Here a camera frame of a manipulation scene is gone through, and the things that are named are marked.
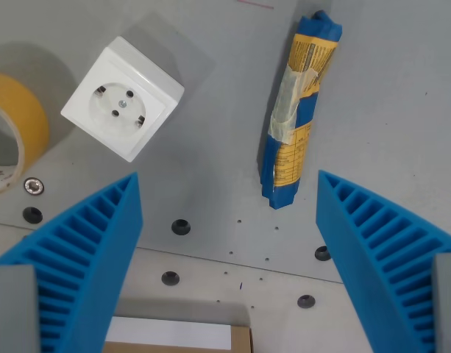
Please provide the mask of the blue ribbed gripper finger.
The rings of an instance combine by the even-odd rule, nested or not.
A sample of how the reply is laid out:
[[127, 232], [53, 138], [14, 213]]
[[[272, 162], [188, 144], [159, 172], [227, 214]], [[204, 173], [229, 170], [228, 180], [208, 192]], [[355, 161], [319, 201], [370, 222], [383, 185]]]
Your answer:
[[373, 352], [436, 350], [432, 269], [451, 235], [320, 170], [316, 225]]
[[30, 265], [42, 352], [101, 352], [143, 216], [138, 175], [101, 189], [0, 256]]

